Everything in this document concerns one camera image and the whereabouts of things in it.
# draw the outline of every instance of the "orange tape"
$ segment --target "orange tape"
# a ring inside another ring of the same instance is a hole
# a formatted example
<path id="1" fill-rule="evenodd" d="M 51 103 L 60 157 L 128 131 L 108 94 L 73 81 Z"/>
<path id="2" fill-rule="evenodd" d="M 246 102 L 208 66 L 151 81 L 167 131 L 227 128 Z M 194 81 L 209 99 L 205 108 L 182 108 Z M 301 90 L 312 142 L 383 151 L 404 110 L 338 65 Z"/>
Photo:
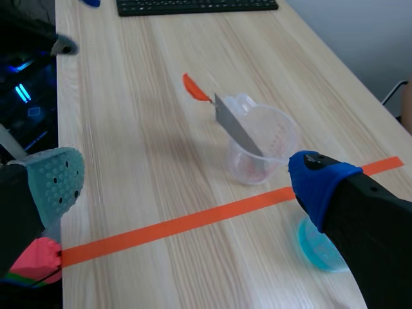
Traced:
<path id="1" fill-rule="evenodd" d="M 393 157 L 365 165 L 362 168 L 367 175 L 373 175 L 403 165 L 398 157 Z M 139 246 L 188 230 L 197 229 L 198 227 L 233 218 L 284 201 L 290 201 L 294 198 L 295 194 L 292 188 L 285 187 L 141 229 L 131 230 L 130 232 L 100 239 L 85 245 L 69 248 L 62 251 L 62 266 L 67 267 L 95 259 L 106 254 Z"/>

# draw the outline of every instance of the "black keyboard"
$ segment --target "black keyboard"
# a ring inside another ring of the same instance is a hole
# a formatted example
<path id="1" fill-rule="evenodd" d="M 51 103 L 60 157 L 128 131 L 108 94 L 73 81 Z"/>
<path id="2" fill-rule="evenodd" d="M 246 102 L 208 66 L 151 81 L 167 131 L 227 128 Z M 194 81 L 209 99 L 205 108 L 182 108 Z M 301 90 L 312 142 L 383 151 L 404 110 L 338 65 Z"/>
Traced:
<path id="1" fill-rule="evenodd" d="M 120 16 L 277 10 L 275 0 L 117 0 Z"/>

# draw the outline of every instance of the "wooden desk surface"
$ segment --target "wooden desk surface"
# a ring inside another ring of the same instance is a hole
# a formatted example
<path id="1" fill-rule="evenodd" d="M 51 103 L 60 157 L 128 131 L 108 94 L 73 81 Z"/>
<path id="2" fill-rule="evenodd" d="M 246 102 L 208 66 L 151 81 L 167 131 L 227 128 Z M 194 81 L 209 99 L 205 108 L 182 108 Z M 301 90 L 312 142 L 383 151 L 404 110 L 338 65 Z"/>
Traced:
<path id="1" fill-rule="evenodd" d="M 58 57 L 60 145 L 84 155 L 86 179 L 62 219 L 64 248 L 290 185 L 225 169 L 227 136 L 209 104 L 183 90 L 248 93 L 299 124 L 303 149 L 363 165 L 399 156 L 378 181 L 411 199 L 412 138 L 283 1 L 276 12 L 119 18 L 56 1 L 57 31 L 80 45 Z M 351 274 L 313 268 L 289 201 L 63 270 L 67 308 L 364 308 Z"/>

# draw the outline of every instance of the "clear plastic measuring cup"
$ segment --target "clear plastic measuring cup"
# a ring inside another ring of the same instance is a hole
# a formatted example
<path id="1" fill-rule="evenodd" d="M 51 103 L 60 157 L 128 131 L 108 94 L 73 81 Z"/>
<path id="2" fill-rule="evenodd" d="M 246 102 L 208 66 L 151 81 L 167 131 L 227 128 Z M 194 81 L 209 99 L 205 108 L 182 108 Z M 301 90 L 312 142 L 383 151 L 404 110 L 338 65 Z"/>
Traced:
<path id="1" fill-rule="evenodd" d="M 226 97 L 224 102 L 263 154 L 252 154 L 230 138 L 227 156 L 230 173 L 247 185 L 266 182 L 297 151 L 295 122 L 276 108 L 256 104 L 245 93 L 236 98 Z"/>
<path id="2" fill-rule="evenodd" d="M 349 271 L 339 251 L 325 234 L 319 233 L 309 217 L 300 222 L 298 238 L 303 253 L 315 266 L 328 272 Z"/>

